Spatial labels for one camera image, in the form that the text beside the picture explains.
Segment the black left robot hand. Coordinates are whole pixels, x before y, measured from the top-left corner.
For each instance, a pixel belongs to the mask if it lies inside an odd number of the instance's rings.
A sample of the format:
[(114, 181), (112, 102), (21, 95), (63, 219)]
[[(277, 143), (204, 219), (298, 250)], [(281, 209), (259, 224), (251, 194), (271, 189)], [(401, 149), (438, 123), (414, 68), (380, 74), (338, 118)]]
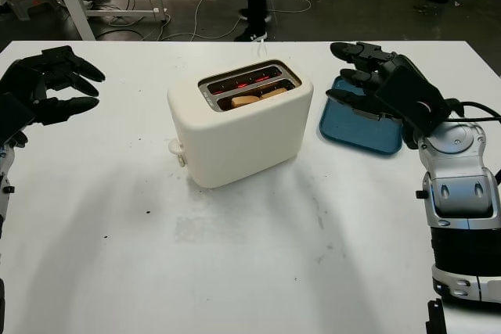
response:
[(105, 74), (68, 46), (18, 59), (1, 77), (1, 145), (25, 146), (25, 127), (58, 124), (99, 104)]

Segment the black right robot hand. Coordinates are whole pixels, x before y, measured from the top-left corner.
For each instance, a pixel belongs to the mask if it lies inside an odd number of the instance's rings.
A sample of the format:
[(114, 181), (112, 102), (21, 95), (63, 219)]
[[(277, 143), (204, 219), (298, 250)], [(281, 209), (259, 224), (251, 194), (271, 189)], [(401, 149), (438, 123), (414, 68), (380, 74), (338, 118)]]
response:
[(409, 149), (418, 149), (418, 141), (449, 118), (447, 100), (407, 56), (365, 42), (333, 42), (330, 51), (354, 66), (342, 69), (340, 76), (363, 93), (331, 88), (327, 97), (359, 116), (400, 122), (402, 140)]

